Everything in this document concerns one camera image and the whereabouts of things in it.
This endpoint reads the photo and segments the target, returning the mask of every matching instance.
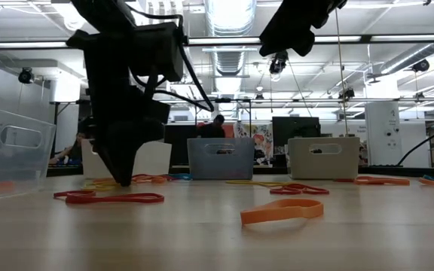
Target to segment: ceiling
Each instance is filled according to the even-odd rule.
[[[57,40],[66,39],[72,34],[71,31],[65,29],[64,19],[61,15],[45,14],[43,16],[41,14],[29,14],[27,12],[37,13],[38,11],[21,2],[25,1],[18,1],[18,4],[23,5],[6,5],[6,8],[0,6],[0,41]],[[148,2],[153,7],[152,3],[159,1],[148,0]],[[403,4],[420,2],[420,0],[349,0],[347,6],[350,6],[350,8],[344,8],[338,12],[340,34],[434,33],[434,5],[415,5],[399,8],[375,8],[373,6],[393,2]],[[277,10],[279,3],[258,0],[255,21],[250,35],[260,35]],[[357,5],[362,5],[362,8],[356,8]],[[43,12],[55,11],[50,5],[36,6]],[[201,0],[183,1],[185,30],[190,37],[207,36],[206,19],[205,14],[201,12],[202,10],[203,1]],[[88,24],[85,24],[83,29],[95,32]],[[316,35],[337,35],[335,14],[330,14],[329,21],[324,27],[319,30],[314,29],[313,31]],[[386,62],[413,46],[414,44],[373,44],[369,47],[371,62],[373,64]],[[215,73],[210,53],[205,53],[202,49],[202,47],[191,47],[189,49],[190,57],[204,89],[207,93],[211,93],[214,80],[212,76]],[[12,50],[4,51],[3,54],[11,59],[55,59],[80,74],[81,77],[85,77],[86,74],[83,53],[79,50]],[[368,64],[370,60],[368,57],[368,45],[365,44],[343,45],[341,47],[341,56],[344,66],[344,77],[350,75],[359,67]],[[434,69],[434,55],[428,57],[427,60],[431,64],[430,71],[432,71]],[[334,98],[338,97],[338,91],[341,89],[340,87],[335,87],[341,80],[338,46],[315,46],[306,57],[300,57],[293,51],[289,51],[289,61],[292,63],[292,70],[289,67],[284,69],[281,79],[277,82],[273,82],[270,79],[268,73],[269,61],[270,57],[262,57],[258,54],[258,51],[247,53],[244,72],[246,78],[243,79],[240,96],[253,97],[255,88],[260,84],[263,86],[265,92],[272,90],[274,99],[300,98],[296,84],[297,81],[307,98],[327,98],[333,94]],[[413,95],[417,91],[417,88],[421,90],[434,86],[434,72],[429,72],[429,75],[420,78],[417,84],[412,81],[414,78],[413,72],[398,72],[396,76],[401,78],[398,83],[401,96]],[[363,80],[359,80],[352,85],[357,96],[362,95],[364,86]],[[268,107],[270,105],[265,103],[255,106]],[[283,107],[284,104],[274,103],[274,106]],[[326,107],[335,106],[333,104],[326,105]],[[430,110],[434,110],[434,103],[428,105],[428,107],[432,107]]]

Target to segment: person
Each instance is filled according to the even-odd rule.
[[[67,147],[64,151],[60,152],[59,154],[55,155],[52,159],[50,159],[49,164],[54,165],[58,163],[58,161],[61,158],[68,157],[70,160],[82,160],[82,154],[81,154],[81,141],[85,139],[86,136],[82,132],[78,132],[76,134],[76,140],[73,146]]]
[[[212,123],[200,126],[197,129],[197,137],[204,139],[221,139],[225,138],[225,131],[222,128],[225,118],[222,115],[217,115]]]

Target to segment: clear plastic bin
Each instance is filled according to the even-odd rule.
[[[194,179],[252,179],[254,139],[188,139],[187,146]]]
[[[0,111],[0,196],[38,188],[46,178],[56,127]]]

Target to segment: table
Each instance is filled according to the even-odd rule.
[[[417,181],[307,181],[331,194],[291,197],[320,200],[323,217],[248,227],[240,211],[286,196],[223,181],[177,181],[131,188],[162,193],[165,202],[155,205],[67,206],[52,198],[84,182],[49,178],[42,191],[0,199],[0,270],[434,271],[434,187]]]

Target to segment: white table surface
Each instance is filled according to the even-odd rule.
[[[434,271],[434,187],[417,181],[410,187],[306,181],[331,191],[319,196],[176,181],[131,188],[163,194],[161,204],[68,206],[53,199],[53,192],[84,182],[49,178],[40,192],[0,199],[0,270]],[[286,197],[317,199],[325,214],[241,226],[242,210]]]

